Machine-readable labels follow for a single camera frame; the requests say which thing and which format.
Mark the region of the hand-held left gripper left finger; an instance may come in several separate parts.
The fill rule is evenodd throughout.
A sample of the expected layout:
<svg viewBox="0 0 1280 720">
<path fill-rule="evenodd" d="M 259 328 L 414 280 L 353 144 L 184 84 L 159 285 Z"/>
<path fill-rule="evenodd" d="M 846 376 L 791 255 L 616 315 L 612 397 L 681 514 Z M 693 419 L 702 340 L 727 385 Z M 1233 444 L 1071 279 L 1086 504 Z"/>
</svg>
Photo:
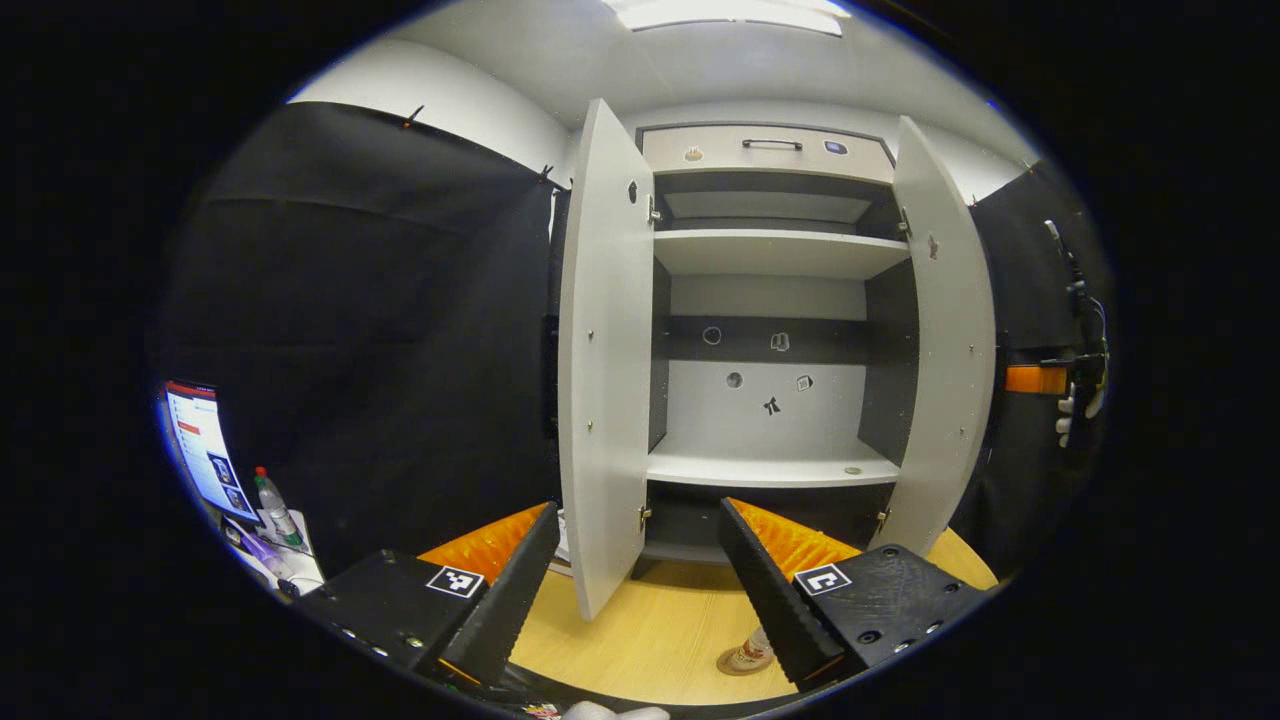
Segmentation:
<svg viewBox="0 0 1280 720">
<path fill-rule="evenodd" d="M 544 502 L 417 556 L 381 550 L 301 596 L 338 641 L 416 676 L 498 684 L 559 543 Z"/>
</svg>

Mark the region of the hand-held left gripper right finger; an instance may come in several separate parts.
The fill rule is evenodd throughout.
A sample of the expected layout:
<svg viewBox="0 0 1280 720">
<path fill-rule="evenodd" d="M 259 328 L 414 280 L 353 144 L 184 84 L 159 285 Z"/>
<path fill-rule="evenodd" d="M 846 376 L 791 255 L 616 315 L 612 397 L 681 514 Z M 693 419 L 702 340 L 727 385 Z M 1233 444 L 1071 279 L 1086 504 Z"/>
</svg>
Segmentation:
<svg viewBox="0 0 1280 720">
<path fill-rule="evenodd" d="M 719 544 L 800 691 L 920 647 L 988 597 L 900 544 L 856 550 L 737 498 L 719 505 Z"/>
</svg>

